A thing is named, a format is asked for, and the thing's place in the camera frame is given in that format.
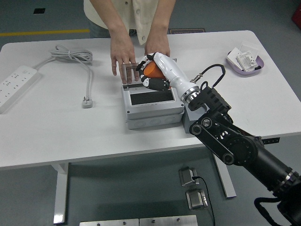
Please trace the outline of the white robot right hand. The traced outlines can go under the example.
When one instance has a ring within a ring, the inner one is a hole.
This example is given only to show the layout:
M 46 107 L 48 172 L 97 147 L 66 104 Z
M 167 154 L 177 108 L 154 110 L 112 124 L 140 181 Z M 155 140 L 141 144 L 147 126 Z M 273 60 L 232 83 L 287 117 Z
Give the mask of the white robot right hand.
M 155 72 L 162 75 L 161 77 L 155 78 L 152 75 L 147 75 L 147 66 L 152 63 L 155 64 Z M 175 88 L 178 97 L 183 102 L 191 102 L 200 94 L 200 88 L 189 81 L 185 73 L 176 65 L 176 62 L 161 53 L 147 54 L 138 64 L 136 71 L 138 71 L 144 87 L 156 91 Z

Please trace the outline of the person's left hand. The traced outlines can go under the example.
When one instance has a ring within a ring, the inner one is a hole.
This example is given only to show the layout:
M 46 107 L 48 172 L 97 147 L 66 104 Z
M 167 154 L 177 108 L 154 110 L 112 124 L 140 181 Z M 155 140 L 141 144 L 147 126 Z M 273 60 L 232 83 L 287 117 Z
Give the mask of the person's left hand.
M 149 35 L 144 47 L 144 54 L 159 52 L 163 55 L 170 56 L 170 47 L 167 34 Z

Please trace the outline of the person's right hand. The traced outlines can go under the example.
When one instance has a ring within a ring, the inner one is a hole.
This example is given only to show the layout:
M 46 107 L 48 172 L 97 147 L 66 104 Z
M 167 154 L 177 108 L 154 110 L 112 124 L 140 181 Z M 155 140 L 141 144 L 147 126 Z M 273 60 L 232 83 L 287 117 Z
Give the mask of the person's right hand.
M 123 84 L 131 84 L 138 80 L 138 73 L 123 72 L 123 65 L 134 64 L 135 51 L 128 33 L 111 35 L 111 69 L 114 76 L 119 71 Z

